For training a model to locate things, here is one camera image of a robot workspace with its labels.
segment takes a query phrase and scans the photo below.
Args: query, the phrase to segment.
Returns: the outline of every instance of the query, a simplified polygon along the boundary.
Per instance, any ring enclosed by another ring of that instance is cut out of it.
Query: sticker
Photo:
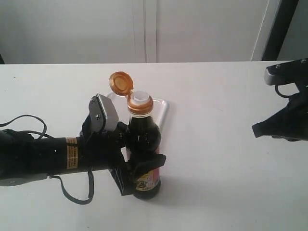
[[[136,190],[138,191],[148,191],[153,189],[159,183],[159,168],[156,168],[147,174],[144,174],[136,181]]]
[[[66,138],[66,152],[67,152],[67,169],[78,167],[78,147],[77,138]]]

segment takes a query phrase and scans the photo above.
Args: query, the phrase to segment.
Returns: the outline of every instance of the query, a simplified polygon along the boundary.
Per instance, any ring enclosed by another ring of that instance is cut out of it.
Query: bottle
[[[159,153],[161,133],[152,118],[153,99],[145,91],[132,92],[133,83],[124,72],[115,72],[109,79],[114,93],[127,97],[130,119],[125,134],[128,160],[146,160],[149,155]],[[134,196],[139,199],[154,197],[161,186],[159,168],[138,178],[135,182]]]

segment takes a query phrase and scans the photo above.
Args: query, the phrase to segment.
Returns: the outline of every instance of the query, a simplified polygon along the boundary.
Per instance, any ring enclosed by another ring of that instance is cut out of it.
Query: white table
[[[89,99],[110,92],[115,71],[170,102],[156,198],[121,197],[107,170],[95,172],[89,205],[68,201],[56,179],[1,187],[0,230],[306,231],[308,142],[256,139],[251,129],[287,103],[263,80],[272,64],[0,65],[0,122],[37,115],[53,136],[78,135]],[[11,128],[41,125],[24,118]],[[73,196],[86,199],[86,173],[63,179]]]

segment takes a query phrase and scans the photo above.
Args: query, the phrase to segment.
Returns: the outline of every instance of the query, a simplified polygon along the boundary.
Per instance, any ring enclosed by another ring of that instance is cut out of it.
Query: open bottle lid
[[[153,99],[145,91],[133,92],[133,80],[123,72],[115,72],[109,78],[112,91],[120,96],[127,97],[128,110],[136,115],[148,114],[153,110]]]

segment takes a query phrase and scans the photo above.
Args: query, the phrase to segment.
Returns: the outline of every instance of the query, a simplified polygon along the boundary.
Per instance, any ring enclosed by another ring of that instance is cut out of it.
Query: bottle label
[[[130,150],[126,149],[127,157],[130,158]],[[148,191],[153,189],[159,183],[159,168],[149,171],[147,174],[142,175],[138,180],[136,180],[136,190],[138,191]]]

